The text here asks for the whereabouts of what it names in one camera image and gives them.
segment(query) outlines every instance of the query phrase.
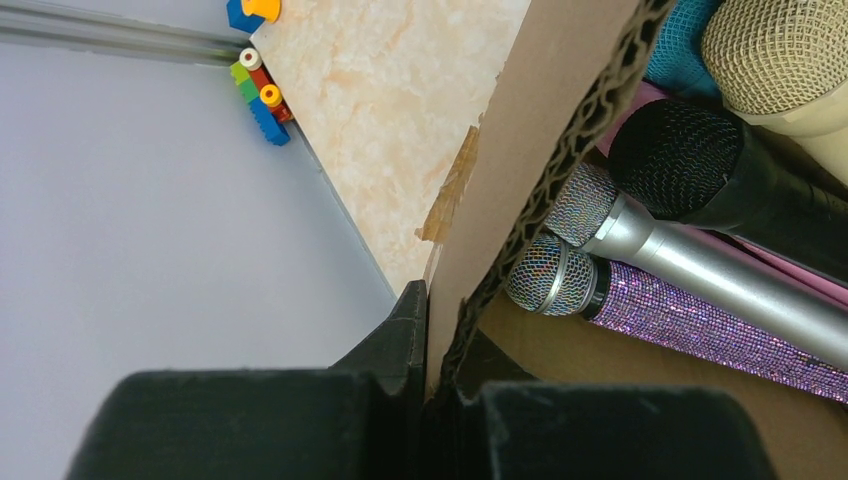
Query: building block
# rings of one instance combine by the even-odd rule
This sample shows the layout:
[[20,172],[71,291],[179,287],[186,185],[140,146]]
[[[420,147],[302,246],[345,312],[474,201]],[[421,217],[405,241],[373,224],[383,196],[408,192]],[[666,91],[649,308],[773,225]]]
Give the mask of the building block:
[[253,118],[256,119],[259,128],[262,129],[266,140],[279,146],[283,146],[291,140],[285,127],[277,123],[277,119],[271,115],[271,111],[262,103],[261,99],[256,98],[250,102],[250,111],[253,112]]
[[241,9],[247,15],[258,15],[269,22],[280,18],[282,0],[241,0]]
[[268,108],[270,108],[272,112],[275,107],[278,107],[283,103],[283,94],[280,92],[280,88],[276,85],[265,85],[262,87],[259,94],[262,98],[262,103],[268,105]]
[[253,33],[260,25],[265,23],[265,19],[258,15],[248,15],[241,8],[241,0],[227,1],[227,19],[230,22],[230,27],[242,32]]
[[249,71],[259,70],[262,68],[262,56],[255,48],[245,48],[239,54],[239,63]]
[[252,72],[248,72],[250,74],[250,78],[253,79],[253,83],[256,84],[256,88],[262,90],[266,85],[273,85],[274,82],[271,80],[271,76],[268,75],[268,71],[265,70],[265,67],[258,68]]
[[236,85],[241,85],[245,81],[250,80],[250,72],[239,62],[230,65],[230,75],[233,76]]
[[292,115],[291,110],[289,110],[289,106],[286,105],[286,102],[283,102],[279,107],[272,110],[271,114],[277,119],[277,123],[286,123],[294,120],[294,115]]
[[239,85],[239,91],[241,91],[241,96],[244,97],[245,103],[250,103],[259,98],[259,89],[256,88],[253,80],[248,79]]

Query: blue mesh fabric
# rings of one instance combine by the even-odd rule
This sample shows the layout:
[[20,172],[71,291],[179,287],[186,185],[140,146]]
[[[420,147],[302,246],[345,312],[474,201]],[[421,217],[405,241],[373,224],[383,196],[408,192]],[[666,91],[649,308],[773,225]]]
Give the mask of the blue mesh fabric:
[[660,32],[645,78],[685,97],[720,98],[701,58],[701,37],[721,0],[679,0]]

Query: white wall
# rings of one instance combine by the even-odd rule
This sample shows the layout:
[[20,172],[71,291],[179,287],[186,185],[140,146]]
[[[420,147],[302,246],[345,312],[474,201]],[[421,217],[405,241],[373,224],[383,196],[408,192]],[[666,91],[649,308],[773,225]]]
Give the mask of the white wall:
[[0,62],[0,478],[60,477],[131,372],[325,366],[390,311],[302,142],[266,143],[226,69]]
[[200,32],[247,37],[227,22],[226,0],[39,0]]

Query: silver microphone handle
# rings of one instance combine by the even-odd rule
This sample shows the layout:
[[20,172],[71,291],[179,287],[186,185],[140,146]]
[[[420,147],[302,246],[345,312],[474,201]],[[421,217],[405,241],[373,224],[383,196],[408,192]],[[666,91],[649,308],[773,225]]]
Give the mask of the silver microphone handle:
[[848,310],[702,231],[620,193],[585,252],[629,263],[848,371]]

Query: black plastic object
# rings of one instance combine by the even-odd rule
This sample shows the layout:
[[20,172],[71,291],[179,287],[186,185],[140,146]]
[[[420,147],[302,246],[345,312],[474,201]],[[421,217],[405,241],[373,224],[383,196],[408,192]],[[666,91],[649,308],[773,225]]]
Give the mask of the black plastic object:
[[848,287],[848,203],[785,170],[730,112],[651,102],[619,130],[609,171],[657,220],[735,235]]
[[427,289],[327,370],[149,372],[100,408],[69,480],[416,478]]
[[589,297],[586,308],[580,312],[580,315],[587,320],[591,320],[597,314],[601,313],[601,309],[607,301],[609,286],[612,282],[609,260],[601,257],[592,257],[592,261],[595,262],[595,288],[591,290],[591,297]]
[[413,282],[327,370],[133,375],[101,407],[68,478],[775,478],[724,394],[484,383],[532,377],[480,333],[461,384],[422,415],[426,332],[426,287]]

